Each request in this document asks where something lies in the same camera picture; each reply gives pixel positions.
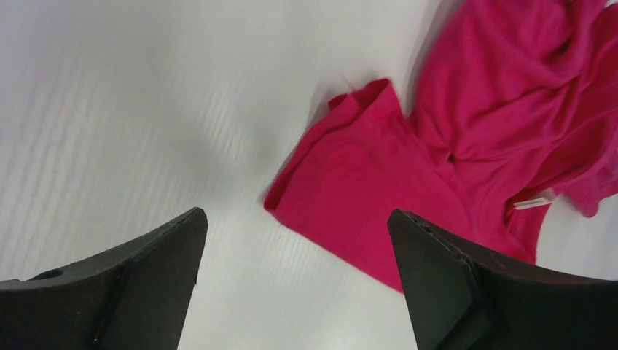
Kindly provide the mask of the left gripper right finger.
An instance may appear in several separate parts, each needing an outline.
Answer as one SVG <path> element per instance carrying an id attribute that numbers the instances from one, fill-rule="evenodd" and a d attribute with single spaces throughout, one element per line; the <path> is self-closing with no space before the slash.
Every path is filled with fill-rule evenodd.
<path id="1" fill-rule="evenodd" d="M 395 210 L 388 231 L 419 349 L 615 349 L 617 283 L 531 265 Z"/>

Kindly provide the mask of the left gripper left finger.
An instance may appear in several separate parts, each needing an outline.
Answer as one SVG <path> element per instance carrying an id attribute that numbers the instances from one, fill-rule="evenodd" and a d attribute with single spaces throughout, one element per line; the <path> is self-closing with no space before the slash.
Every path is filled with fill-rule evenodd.
<path id="1" fill-rule="evenodd" d="M 99 254 L 1 283 L 3 349 L 176 349 L 206 243 L 193 208 Z"/>

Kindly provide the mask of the magenta t shirt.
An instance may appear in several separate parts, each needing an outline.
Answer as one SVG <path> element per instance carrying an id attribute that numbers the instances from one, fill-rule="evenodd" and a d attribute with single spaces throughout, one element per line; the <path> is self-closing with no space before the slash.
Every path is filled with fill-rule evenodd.
<path id="1" fill-rule="evenodd" d="M 393 210 L 535 263 L 548 191 L 586 217 L 617 194 L 616 4 L 465 1 L 411 114 L 389 79 L 333 98 L 264 208 L 401 291 Z"/>

